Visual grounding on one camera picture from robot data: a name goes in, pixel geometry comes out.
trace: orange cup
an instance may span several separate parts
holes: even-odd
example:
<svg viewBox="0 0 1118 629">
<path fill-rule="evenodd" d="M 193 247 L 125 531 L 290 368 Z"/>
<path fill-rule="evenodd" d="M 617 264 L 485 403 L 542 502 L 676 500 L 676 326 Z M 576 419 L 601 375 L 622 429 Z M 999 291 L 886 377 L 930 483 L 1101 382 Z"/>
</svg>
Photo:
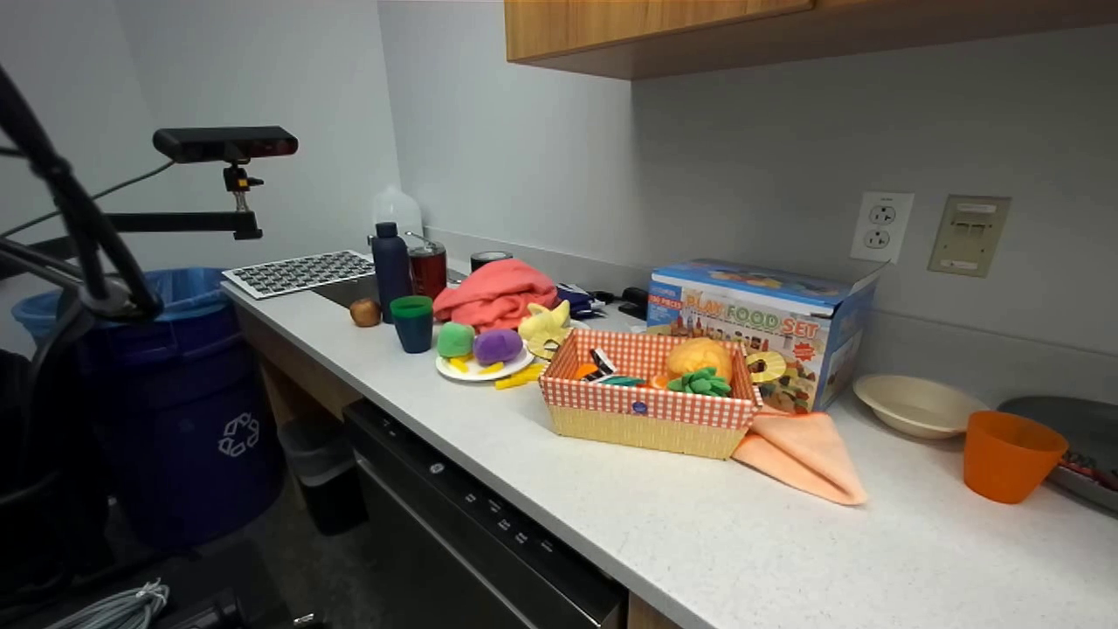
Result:
<svg viewBox="0 0 1118 629">
<path fill-rule="evenodd" d="M 975 411 L 965 443 L 965 483 L 996 500 L 1029 500 L 1063 460 L 1070 441 L 1013 411 Z"/>
</svg>

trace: blue cup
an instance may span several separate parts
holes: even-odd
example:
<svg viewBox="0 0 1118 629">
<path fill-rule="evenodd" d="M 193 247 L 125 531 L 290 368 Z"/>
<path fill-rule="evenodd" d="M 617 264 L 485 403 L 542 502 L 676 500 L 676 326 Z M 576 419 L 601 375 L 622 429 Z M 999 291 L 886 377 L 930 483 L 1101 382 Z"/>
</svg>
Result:
<svg viewBox="0 0 1118 629">
<path fill-rule="evenodd" d="M 428 352 L 435 347 L 435 302 L 424 292 L 408 292 L 394 298 L 389 309 L 399 347 L 407 352 Z"/>
</svg>

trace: cardboard box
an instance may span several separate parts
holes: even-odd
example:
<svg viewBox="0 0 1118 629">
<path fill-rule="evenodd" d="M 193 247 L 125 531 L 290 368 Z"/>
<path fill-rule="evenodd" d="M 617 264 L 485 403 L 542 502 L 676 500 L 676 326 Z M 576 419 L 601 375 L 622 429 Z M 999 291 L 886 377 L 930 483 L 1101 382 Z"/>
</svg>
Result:
<svg viewBox="0 0 1118 629">
<path fill-rule="evenodd" d="M 875 311 L 877 273 L 804 275 L 745 261 L 672 261 L 649 280 L 649 332 L 713 335 L 781 352 L 762 384 L 781 409 L 824 409 L 853 377 Z"/>
</svg>

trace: pink cloth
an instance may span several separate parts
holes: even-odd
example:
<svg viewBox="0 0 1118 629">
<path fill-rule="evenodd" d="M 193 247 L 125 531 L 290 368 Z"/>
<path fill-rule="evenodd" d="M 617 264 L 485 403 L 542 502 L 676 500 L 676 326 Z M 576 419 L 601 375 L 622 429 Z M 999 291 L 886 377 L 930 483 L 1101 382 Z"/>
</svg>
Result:
<svg viewBox="0 0 1118 629">
<path fill-rule="evenodd" d="M 756 427 L 734 457 L 787 485 L 798 485 L 801 492 L 851 506 L 870 502 L 851 451 L 824 411 L 790 416 L 767 409 L 756 416 Z"/>
<path fill-rule="evenodd" d="M 556 284 L 526 257 L 495 257 L 459 287 L 449 287 L 435 302 L 435 316 L 437 321 L 473 326 L 476 332 L 518 330 L 518 321 L 527 317 L 527 304 L 553 309 L 556 298 Z"/>
</svg>

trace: bottle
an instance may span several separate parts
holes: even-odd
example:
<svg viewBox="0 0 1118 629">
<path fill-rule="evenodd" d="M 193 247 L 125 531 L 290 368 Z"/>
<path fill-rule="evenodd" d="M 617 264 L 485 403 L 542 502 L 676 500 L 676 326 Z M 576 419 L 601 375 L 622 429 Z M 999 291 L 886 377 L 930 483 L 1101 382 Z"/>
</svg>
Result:
<svg viewBox="0 0 1118 629">
<path fill-rule="evenodd" d="M 379 225 L 372 236 L 379 264 L 379 304 L 380 317 L 392 321 L 392 302 L 412 292 L 408 245 L 399 236 L 394 225 Z"/>
<path fill-rule="evenodd" d="M 394 184 L 373 197 L 373 225 L 394 225 L 408 247 L 424 240 L 424 206 Z"/>
</svg>

